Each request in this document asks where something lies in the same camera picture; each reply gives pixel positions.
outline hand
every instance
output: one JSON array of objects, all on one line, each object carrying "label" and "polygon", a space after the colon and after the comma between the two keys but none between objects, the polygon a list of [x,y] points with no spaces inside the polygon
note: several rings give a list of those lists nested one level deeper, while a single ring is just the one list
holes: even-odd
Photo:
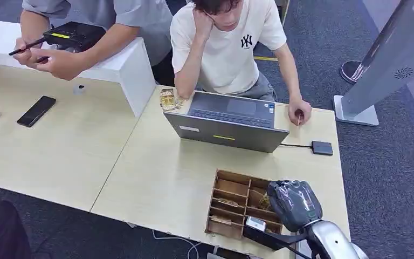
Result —
[{"label": "hand", "polygon": [[210,32],[213,28],[213,19],[205,12],[193,9],[194,22],[196,24],[196,35],[202,40],[207,40],[210,37]]},{"label": "hand", "polygon": [[[22,38],[18,38],[17,43],[15,45],[15,50],[23,50],[25,48],[26,42]],[[22,53],[13,55],[13,58],[16,59],[20,64],[34,69],[36,67],[36,60],[38,57],[36,55],[33,55],[32,52],[29,49],[27,49]]]},{"label": "hand", "polygon": [[302,100],[302,98],[296,98],[296,99],[289,99],[289,107],[288,107],[288,115],[289,120],[294,125],[304,125],[312,115],[312,107],[311,105]]},{"label": "hand", "polygon": [[35,69],[51,73],[54,77],[67,81],[74,79],[82,71],[89,69],[82,53],[71,53],[65,50],[31,49],[33,55],[38,57],[50,57],[45,64],[36,64]]}]

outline laptop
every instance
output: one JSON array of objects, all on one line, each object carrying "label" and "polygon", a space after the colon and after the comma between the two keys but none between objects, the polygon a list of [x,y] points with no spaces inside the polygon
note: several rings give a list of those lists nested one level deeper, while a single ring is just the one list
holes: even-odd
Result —
[{"label": "laptop", "polygon": [[180,138],[272,153],[289,131],[274,128],[269,101],[196,92],[188,114],[164,112]]}]

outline robotic arm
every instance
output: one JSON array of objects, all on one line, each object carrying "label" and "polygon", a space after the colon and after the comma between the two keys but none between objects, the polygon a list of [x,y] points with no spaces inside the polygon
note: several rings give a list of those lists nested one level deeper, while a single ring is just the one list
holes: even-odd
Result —
[{"label": "robotic arm", "polygon": [[[266,233],[247,224],[244,236],[274,250],[286,247],[305,259],[368,259],[358,246],[345,237],[336,224],[322,219],[321,205],[307,182],[271,182],[267,195],[282,224],[291,232],[299,232],[299,235]],[[307,240],[312,250],[311,257],[291,248],[291,244],[302,240]]]}]

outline wooden divider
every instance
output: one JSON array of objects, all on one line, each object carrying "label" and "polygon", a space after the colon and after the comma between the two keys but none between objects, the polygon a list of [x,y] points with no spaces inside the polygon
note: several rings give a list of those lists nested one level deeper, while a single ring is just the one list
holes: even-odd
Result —
[{"label": "wooden divider", "polygon": [[281,233],[282,224],[270,208],[259,208],[270,181],[217,170],[206,233],[241,239],[248,216],[266,222],[266,231]]}]

